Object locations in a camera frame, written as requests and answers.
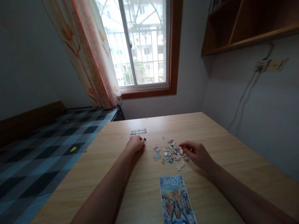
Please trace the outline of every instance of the wooden window frame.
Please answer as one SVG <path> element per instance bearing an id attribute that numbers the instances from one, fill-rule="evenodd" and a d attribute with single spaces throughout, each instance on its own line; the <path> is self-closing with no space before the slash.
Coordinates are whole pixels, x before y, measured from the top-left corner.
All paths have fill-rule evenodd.
<path id="1" fill-rule="evenodd" d="M 183 0 L 171 0 L 170 9 L 170 48 L 169 48 L 169 87 L 162 89 L 122 92 L 123 100 L 168 96 L 177 94 L 178 61 L 180 56 Z"/>

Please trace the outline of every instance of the yellow spot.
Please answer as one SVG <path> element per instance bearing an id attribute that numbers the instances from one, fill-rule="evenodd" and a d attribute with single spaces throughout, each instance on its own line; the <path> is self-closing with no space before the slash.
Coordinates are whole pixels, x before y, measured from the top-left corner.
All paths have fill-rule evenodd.
<path id="1" fill-rule="evenodd" d="M 77 147 L 74 147 L 74 148 L 71 149 L 70 152 L 75 151 L 76 149 L 77 149 Z"/>

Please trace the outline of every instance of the wall socket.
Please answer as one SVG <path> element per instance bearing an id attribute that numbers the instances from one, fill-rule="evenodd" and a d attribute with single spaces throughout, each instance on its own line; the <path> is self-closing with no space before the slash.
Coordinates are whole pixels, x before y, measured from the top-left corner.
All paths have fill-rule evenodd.
<path id="1" fill-rule="evenodd" d="M 286 64 L 287 60 L 288 60 L 288 58 L 284 59 L 284 60 L 272 60 L 267 67 L 267 71 L 280 72 L 282 70 L 282 68 L 284 67 L 284 65 Z"/>
<path id="2" fill-rule="evenodd" d="M 271 62 L 271 60 L 269 60 L 269 59 L 258 61 L 257 64 L 255 65 L 254 71 L 256 71 L 258 69 L 258 67 L 262 66 L 262 69 L 260 72 L 265 72 L 268 65 L 270 64 L 270 62 Z"/>

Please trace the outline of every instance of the hand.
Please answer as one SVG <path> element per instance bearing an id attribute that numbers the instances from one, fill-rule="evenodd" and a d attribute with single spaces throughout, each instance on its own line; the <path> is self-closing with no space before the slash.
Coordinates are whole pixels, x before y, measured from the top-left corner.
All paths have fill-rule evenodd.
<path id="1" fill-rule="evenodd" d="M 137 152 L 144 144 L 144 139 L 138 135 L 133 136 L 126 145 L 126 150 Z"/>
<path id="2" fill-rule="evenodd" d="M 186 153 L 192 162 L 199 168 L 209 172 L 216 165 L 203 144 L 185 141 L 178 146 L 182 148 L 183 152 Z"/>

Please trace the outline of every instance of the wooden headboard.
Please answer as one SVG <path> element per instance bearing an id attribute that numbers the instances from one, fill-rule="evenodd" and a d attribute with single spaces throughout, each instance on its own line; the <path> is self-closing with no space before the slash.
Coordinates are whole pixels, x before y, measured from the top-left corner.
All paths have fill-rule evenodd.
<path id="1" fill-rule="evenodd" d="M 29 134 L 66 110 L 61 101 L 0 121 L 0 147 Z"/>

